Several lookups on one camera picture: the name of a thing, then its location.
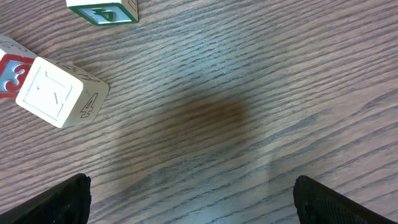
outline white and green block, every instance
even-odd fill
[[[138,22],[137,0],[67,0],[67,5],[97,26]]]

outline wooden block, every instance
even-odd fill
[[[0,98],[15,98],[37,55],[0,35]]]
[[[92,122],[109,86],[65,62],[37,57],[17,104],[58,128]]]
[[[67,0],[67,5],[97,26],[138,22],[137,0]]]

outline green number 4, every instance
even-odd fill
[[[98,16],[102,16],[104,19],[106,19],[108,22],[113,22],[114,19],[114,12],[111,10],[105,10],[105,9],[93,9],[94,14]]]

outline green border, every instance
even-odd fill
[[[129,19],[131,19],[131,22],[111,22],[111,23],[107,23],[107,24],[99,24],[95,20],[93,20],[91,17],[87,16],[86,14],[82,13],[79,10],[79,9],[86,9],[88,7],[106,7],[106,6],[119,7],[120,10],[122,10],[122,12],[124,12],[125,15],[127,15]],[[81,5],[81,6],[70,6],[69,9],[72,10],[73,12],[75,12],[76,14],[78,14],[79,16],[85,18],[87,21],[89,21],[90,23],[92,23],[96,26],[115,26],[115,25],[121,25],[121,24],[133,24],[133,23],[138,22],[137,19],[134,18],[134,16],[132,16],[130,14],[130,12],[121,3],[118,3],[118,2],[104,3],[104,4],[89,4],[89,5]]]

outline wood grain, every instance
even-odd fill
[[[398,2],[141,0],[95,27],[3,0],[0,32],[110,84],[57,129],[0,99],[0,212],[83,172],[89,223],[298,223],[302,174],[398,221]]]

